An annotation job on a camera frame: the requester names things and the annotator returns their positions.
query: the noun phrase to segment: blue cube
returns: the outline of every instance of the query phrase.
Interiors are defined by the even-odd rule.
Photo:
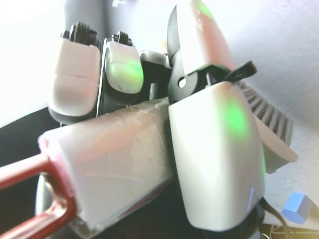
[[[303,224],[313,207],[313,201],[305,194],[292,193],[282,210],[282,214],[293,223]]]

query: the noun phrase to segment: brush handle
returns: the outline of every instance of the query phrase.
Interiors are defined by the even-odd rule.
[[[65,190],[63,179],[47,155],[39,154],[0,168],[0,190],[40,172],[46,172],[52,176],[50,178],[53,189],[51,207],[0,235],[0,239],[42,239],[75,218],[75,200]]]

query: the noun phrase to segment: metallic red handle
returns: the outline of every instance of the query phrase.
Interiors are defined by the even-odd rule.
[[[47,172],[52,176],[51,207],[2,234],[0,239],[43,239],[75,218],[75,199],[68,195],[65,182],[47,155],[39,154],[0,168],[0,190],[40,172]]]

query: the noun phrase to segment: red handle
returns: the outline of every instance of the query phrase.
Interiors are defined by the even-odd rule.
[[[0,239],[43,239],[75,218],[75,199],[68,195],[65,182],[47,155],[39,154],[0,168],[0,190],[40,172],[47,172],[52,176],[51,207],[2,234]]]

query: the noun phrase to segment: black cable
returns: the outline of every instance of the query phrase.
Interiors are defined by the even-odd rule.
[[[278,220],[283,224],[283,228],[285,231],[285,239],[289,239],[289,227],[285,221],[285,219],[274,209],[270,204],[265,200],[265,198],[262,198],[259,202],[260,206],[262,206],[267,212],[274,215]]]

